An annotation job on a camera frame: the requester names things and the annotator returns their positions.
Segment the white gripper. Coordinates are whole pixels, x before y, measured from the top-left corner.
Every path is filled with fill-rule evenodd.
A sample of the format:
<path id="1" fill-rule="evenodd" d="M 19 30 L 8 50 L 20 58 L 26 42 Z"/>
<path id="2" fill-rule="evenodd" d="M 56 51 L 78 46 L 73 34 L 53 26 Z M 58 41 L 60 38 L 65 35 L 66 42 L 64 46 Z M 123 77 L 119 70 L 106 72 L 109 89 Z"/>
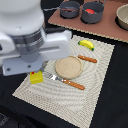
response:
<path id="1" fill-rule="evenodd" d="M 64 28 L 39 29 L 25 36 L 0 34 L 0 67 L 4 76 L 39 71 L 45 61 L 70 54 L 72 32 Z"/>

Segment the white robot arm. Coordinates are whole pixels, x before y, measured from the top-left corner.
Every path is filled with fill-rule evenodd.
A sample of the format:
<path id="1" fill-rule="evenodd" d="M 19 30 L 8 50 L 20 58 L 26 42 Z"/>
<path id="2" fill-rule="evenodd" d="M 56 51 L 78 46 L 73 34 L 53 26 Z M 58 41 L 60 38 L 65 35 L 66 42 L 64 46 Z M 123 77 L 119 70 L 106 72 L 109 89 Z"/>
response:
<path id="1" fill-rule="evenodd" d="M 69 30 L 44 31 L 41 0 L 0 0 L 0 67 L 4 76 L 39 71 L 68 57 Z"/>

